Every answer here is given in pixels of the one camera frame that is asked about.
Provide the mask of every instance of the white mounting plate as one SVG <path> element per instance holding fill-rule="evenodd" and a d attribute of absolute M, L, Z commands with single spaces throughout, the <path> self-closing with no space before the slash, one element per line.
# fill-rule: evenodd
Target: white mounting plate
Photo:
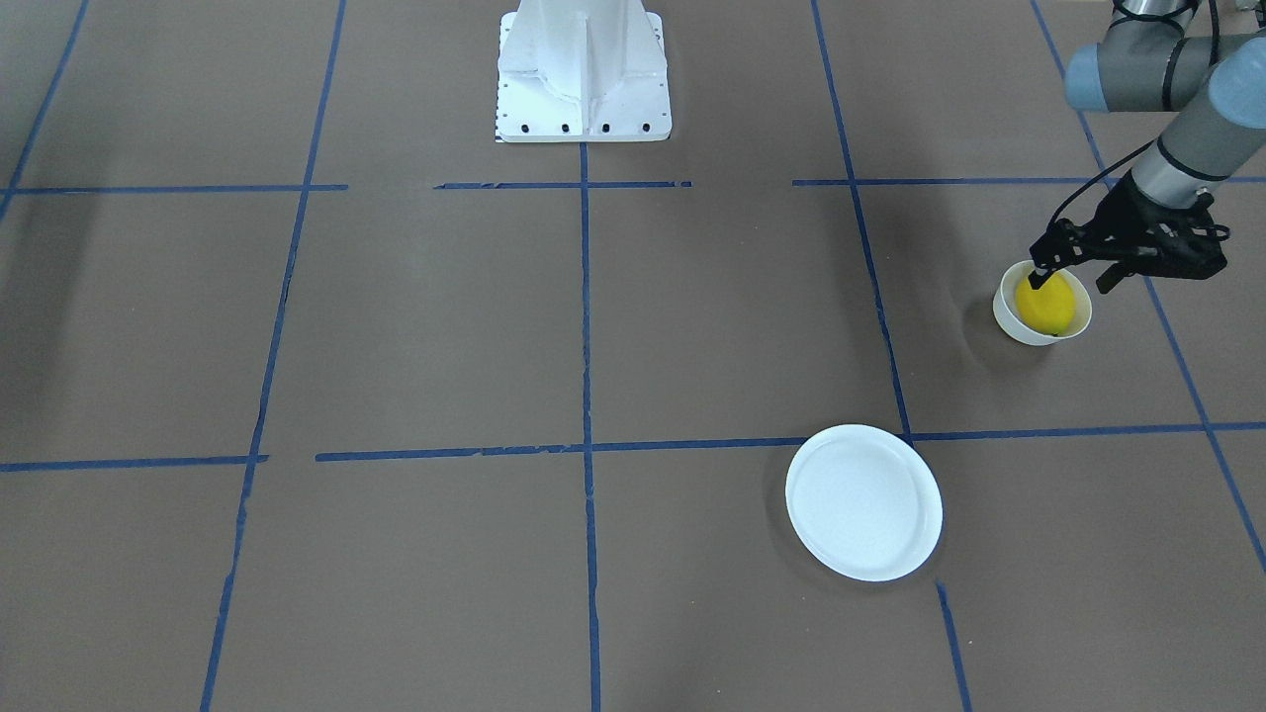
<path fill-rule="evenodd" d="M 505 46 L 515 15 L 518 13 L 506 13 L 501 18 L 499 47 Z M 663 20 L 655 13 L 647 13 L 646 16 L 651 20 L 655 39 L 662 51 Z M 585 127 L 580 101 L 555 95 L 539 77 L 499 72 L 496 139 L 506 143 L 634 142 L 663 141 L 672 133 L 666 76 L 625 77 L 618 87 L 596 101 L 594 123 Z"/>

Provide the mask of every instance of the white cup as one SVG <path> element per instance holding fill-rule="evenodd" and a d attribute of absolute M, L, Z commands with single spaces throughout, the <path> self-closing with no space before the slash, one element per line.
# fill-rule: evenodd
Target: white cup
<path fill-rule="evenodd" d="M 1019 286 L 1020 280 L 1028 279 L 1032 271 L 1032 260 L 1012 265 L 1012 269 L 1006 270 L 1003 275 L 1003 281 L 998 285 L 998 291 L 994 293 L 994 319 L 998 322 L 998 326 L 1003 327 L 1006 336 L 1028 346 L 1051 346 L 1086 331 L 1086 327 L 1090 326 L 1091 312 L 1094 310 L 1090 304 L 1090 293 L 1086 291 L 1081 280 L 1067 270 L 1061 270 L 1061 274 L 1069 280 L 1069 286 L 1072 288 L 1072 298 L 1075 300 L 1072 323 L 1069 324 L 1069 328 L 1060 332 L 1058 336 L 1051 336 L 1033 331 L 1020 321 L 1019 310 L 1015 308 L 1015 288 Z"/>

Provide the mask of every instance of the round white plate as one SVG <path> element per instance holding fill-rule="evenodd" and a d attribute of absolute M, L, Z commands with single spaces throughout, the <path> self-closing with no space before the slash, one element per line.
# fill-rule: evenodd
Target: round white plate
<path fill-rule="evenodd" d="M 805 547 L 863 582 L 918 569 L 941 538 L 941 490 L 913 447 L 870 426 L 809 438 L 787 470 L 787 513 Z"/>

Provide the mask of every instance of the yellow object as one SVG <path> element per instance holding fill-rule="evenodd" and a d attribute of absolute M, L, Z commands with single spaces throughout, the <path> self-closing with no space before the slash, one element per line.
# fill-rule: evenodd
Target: yellow object
<path fill-rule="evenodd" d="M 1060 336 L 1077 312 L 1077 300 L 1062 272 L 1055 272 L 1042 289 L 1029 286 L 1028 277 L 1015 286 L 1015 310 L 1028 328 Z"/>

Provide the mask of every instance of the blue joint cover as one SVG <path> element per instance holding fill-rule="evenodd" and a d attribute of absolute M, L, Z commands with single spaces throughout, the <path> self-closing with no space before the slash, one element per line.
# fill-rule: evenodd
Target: blue joint cover
<path fill-rule="evenodd" d="M 1086 44 L 1072 56 L 1063 73 L 1063 98 L 1080 111 L 1106 111 L 1104 82 L 1099 79 L 1099 46 Z"/>
<path fill-rule="evenodd" d="M 1266 129 L 1266 37 L 1250 39 L 1209 77 L 1209 101 L 1228 122 Z"/>

